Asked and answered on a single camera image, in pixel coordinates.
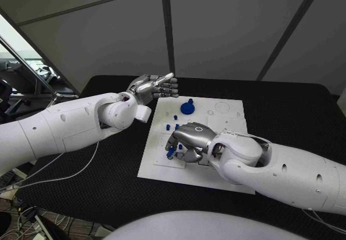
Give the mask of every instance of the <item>blue object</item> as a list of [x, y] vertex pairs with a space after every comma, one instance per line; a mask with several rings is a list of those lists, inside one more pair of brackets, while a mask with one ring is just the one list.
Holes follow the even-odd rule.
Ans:
[[190, 115], [195, 112], [194, 99], [190, 99], [190, 102], [184, 103], [181, 106], [181, 111], [184, 114]]
[[168, 151], [168, 158], [172, 157], [174, 153], [175, 153], [175, 148], [172, 147], [172, 148], [169, 149], [169, 151]]

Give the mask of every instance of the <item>white pegboard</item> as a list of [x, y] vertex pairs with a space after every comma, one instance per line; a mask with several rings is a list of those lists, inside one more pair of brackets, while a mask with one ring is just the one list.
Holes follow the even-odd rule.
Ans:
[[[194, 99], [195, 112], [185, 115], [181, 112], [181, 106], [191, 98]], [[177, 124], [184, 125], [194, 122], [211, 127], [217, 133], [224, 128], [247, 133], [243, 101], [190, 96], [159, 99], [138, 176], [146, 179], [256, 194], [250, 187], [234, 185], [223, 179], [214, 167], [210, 166], [207, 156], [200, 163], [187, 163], [177, 158], [168, 159], [165, 147], [177, 129]], [[187, 152], [187, 148], [184, 147], [178, 151]]]

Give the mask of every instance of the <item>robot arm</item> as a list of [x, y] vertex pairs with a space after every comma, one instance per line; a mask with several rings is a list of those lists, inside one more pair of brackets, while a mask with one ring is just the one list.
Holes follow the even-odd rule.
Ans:
[[24, 120], [0, 125], [0, 174], [53, 154], [73, 152], [146, 123], [154, 98], [179, 97], [178, 79], [143, 75], [128, 92], [106, 93], [60, 103]]
[[203, 153], [223, 178], [293, 207], [346, 215], [346, 166], [322, 156], [275, 143], [260, 145], [241, 134], [188, 123], [174, 132], [167, 150], [181, 142], [187, 153], [172, 156], [194, 163]]

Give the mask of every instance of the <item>black table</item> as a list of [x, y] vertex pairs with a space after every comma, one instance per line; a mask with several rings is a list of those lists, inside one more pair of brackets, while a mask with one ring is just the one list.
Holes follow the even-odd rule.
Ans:
[[[93, 77], [81, 97], [125, 91], [135, 78]], [[252, 134], [346, 164], [346, 118], [322, 85], [179, 78], [179, 93], [243, 100]], [[156, 104], [156, 100], [149, 104], [154, 111]], [[154, 115], [148, 124], [135, 121], [128, 130], [100, 142], [94, 161], [77, 177], [21, 189], [19, 198], [63, 215], [113, 226], [161, 212], [201, 210], [254, 219], [311, 239], [342, 239], [344, 235], [314, 221], [301, 209], [260, 194], [139, 178]], [[86, 166], [94, 150], [96, 145], [67, 153], [28, 182], [73, 175]], [[34, 172], [55, 156], [40, 159]], [[346, 229], [345, 216], [321, 216]]]

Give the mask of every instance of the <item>gray robotic hand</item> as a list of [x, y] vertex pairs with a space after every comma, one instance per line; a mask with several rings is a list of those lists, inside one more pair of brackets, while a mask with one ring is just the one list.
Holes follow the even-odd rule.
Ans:
[[158, 98], [179, 97], [179, 84], [174, 76], [174, 73], [167, 76], [145, 74], [132, 81], [128, 92], [135, 95], [141, 105], [148, 105]]
[[168, 140], [167, 150], [169, 151], [172, 148], [177, 150], [179, 143], [182, 143], [188, 151], [175, 152], [172, 156], [188, 163], [197, 163], [204, 158], [203, 153], [208, 153], [216, 137], [217, 133], [208, 126], [197, 122], [190, 122], [174, 132]]

